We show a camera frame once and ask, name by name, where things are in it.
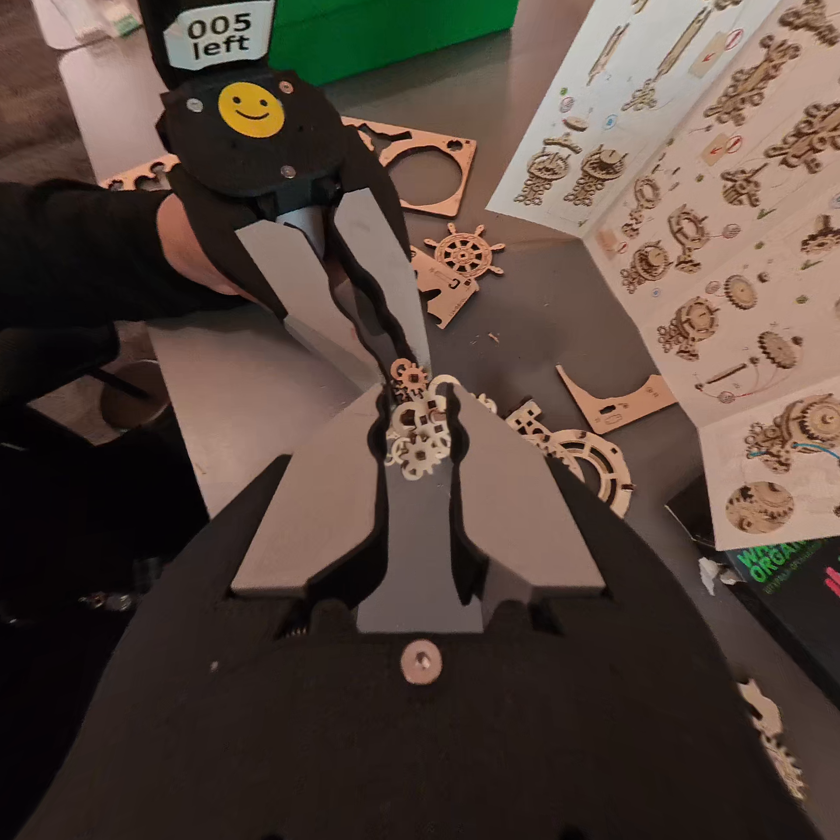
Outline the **flat wooden plate part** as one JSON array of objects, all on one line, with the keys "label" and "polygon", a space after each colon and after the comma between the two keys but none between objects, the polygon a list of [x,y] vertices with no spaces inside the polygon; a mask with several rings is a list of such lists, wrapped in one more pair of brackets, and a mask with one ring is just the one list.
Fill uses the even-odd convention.
[{"label": "flat wooden plate part", "polygon": [[478,281],[411,247],[416,284],[427,304],[427,313],[445,329],[467,300],[479,289]]}]

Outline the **small wooden gear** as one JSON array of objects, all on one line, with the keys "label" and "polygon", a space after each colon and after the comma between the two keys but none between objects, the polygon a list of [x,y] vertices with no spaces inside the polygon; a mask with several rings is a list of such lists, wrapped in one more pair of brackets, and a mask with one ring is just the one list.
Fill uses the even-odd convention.
[{"label": "small wooden gear", "polygon": [[405,398],[423,397],[429,383],[424,367],[406,358],[393,362],[391,378],[395,394]]}]

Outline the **wooden sheet with round cutout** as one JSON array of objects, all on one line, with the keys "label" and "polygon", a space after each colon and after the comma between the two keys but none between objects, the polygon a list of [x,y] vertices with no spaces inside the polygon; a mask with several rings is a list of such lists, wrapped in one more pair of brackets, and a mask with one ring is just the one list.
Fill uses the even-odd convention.
[{"label": "wooden sheet with round cutout", "polygon": [[476,155],[477,144],[474,140],[345,115],[341,120],[344,125],[355,127],[363,143],[386,170],[406,157],[423,152],[439,152],[455,163],[459,171],[459,184],[450,195],[440,201],[425,204],[409,203],[402,198],[401,205],[403,210],[412,213],[457,218]]}]

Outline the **person's left forearm black sleeve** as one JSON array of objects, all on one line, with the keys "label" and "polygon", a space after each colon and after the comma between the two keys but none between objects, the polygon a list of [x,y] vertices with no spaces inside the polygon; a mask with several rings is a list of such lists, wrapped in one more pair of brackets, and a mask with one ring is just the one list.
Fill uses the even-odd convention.
[{"label": "person's left forearm black sleeve", "polygon": [[156,212],[170,192],[1,184],[2,329],[92,328],[225,311],[247,300],[179,275]]}]

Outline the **black kit box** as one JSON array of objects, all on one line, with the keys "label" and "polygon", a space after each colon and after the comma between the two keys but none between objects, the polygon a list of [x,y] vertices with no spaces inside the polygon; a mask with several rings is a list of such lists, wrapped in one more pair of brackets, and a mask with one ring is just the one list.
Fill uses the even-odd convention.
[{"label": "black kit box", "polygon": [[738,601],[835,708],[839,708],[839,538],[718,551],[703,475],[666,509],[709,558],[739,572]]}]

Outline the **person's left hand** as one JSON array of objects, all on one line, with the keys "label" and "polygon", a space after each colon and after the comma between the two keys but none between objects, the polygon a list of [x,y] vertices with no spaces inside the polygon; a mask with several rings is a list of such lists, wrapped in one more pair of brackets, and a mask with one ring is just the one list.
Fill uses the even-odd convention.
[{"label": "person's left hand", "polygon": [[207,257],[181,199],[173,192],[159,205],[155,224],[163,256],[179,275],[218,294],[258,302],[227,279]]}]

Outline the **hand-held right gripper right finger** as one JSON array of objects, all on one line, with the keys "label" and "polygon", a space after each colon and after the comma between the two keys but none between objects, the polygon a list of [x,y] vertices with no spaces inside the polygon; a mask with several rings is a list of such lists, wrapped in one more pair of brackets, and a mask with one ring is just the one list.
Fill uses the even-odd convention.
[{"label": "hand-held right gripper right finger", "polygon": [[447,383],[445,396],[450,570],[460,604],[481,631],[517,613],[534,633],[567,634],[563,608],[608,590],[608,510],[464,386]]}]

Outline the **wooden gear cluster assembly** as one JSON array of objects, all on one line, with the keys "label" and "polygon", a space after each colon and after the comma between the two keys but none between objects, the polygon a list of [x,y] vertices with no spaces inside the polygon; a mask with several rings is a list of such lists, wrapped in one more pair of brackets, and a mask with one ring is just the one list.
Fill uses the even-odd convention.
[{"label": "wooden gear cluster assembly", "polygon": [[431,475],[449,457],[452,437],[447,420],[444,385],[458,385],[450,374],[441,374],[427,384],[395,385],[397,403],[385,434],[390,445],[386,466],[399,466],[406,480]]}]

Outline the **white paper scrap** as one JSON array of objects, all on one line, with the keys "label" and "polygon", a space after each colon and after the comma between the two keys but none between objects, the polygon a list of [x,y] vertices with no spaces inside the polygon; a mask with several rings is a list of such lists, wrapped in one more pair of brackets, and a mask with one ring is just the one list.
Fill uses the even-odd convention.
[{"label": "white paper scrap", "polygon": [[724,563],[701,556],[698,567],[701,583],[710,596],[715,596],[717,584],[734,586],[743,583],[740,573]]}]

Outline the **wooden ship wheel part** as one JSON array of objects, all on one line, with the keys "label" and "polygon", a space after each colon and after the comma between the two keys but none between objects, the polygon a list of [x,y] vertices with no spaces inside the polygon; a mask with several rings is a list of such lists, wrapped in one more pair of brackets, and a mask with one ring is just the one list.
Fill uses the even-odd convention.
[{"label": "wooden ship wheel part", "polygon": [[474,230],[460,231],[454,222],[447,224],[447,234],[439,240],[425,238],[423,244],[432,249],[434,258],[459,277],[478,280],[486,274],[502,277],[503,268],[494,262],[494,255],[504,251],[505,244],[490,244],[486,226],[478,224]]}]

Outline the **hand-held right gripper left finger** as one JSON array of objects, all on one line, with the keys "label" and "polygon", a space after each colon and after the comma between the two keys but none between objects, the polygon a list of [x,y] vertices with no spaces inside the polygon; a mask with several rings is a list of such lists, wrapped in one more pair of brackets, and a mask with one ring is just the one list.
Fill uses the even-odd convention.
[{"label": "hand-held right gripper left finger", "polygon": [[302,598],[387,523],[387,407],[385,387],[374,385],[296,448],[232,580],[234,594]]}]

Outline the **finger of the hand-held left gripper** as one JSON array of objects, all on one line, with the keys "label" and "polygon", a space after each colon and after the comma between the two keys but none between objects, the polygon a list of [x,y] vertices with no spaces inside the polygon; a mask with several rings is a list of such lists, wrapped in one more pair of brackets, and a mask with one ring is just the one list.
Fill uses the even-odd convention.
[{"label": "finger of the hand-held left gripper", "polygon": [[370,189],[342,195],[331,232],[351,283],[369,299],[396,357],[430,368],[424,305],[410,255]]},{"label": "finger of the hand-held left gripper", "polygon": [[323,264],[322,218],[259,220],[237,231],[283,308],[287,331],[362,391],[383,383],[380,366],[333,298]]}]

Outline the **green plastic box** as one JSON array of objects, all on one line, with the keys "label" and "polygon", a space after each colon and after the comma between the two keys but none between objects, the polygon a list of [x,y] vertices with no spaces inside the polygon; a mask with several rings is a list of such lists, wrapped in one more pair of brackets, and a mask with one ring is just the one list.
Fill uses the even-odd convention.
[{"label": "green plastic box", "polygon": [[517,1],[278,1],[268,63],[323,85],[508,30]]}]

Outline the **folded assembly instruction booklet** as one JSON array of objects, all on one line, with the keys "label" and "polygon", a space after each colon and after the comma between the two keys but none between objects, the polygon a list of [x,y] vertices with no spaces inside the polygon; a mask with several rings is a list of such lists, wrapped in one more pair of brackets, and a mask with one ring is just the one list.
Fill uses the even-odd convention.
[{"label": "folded assembly instruction booklet", "polygon": [[719,550],[838,536],[839,2],[594,2],[488,208],[582,240]]}]

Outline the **white packet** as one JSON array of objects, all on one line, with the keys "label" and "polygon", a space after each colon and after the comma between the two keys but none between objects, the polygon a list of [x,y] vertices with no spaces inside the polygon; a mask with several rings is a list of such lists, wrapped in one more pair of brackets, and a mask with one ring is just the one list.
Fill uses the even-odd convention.
[{"label": "white packet", "polygon": [[47,46],[58,51],[126,39],[143,27],[139,3],[134,1],[33,1],[31,4]]}]

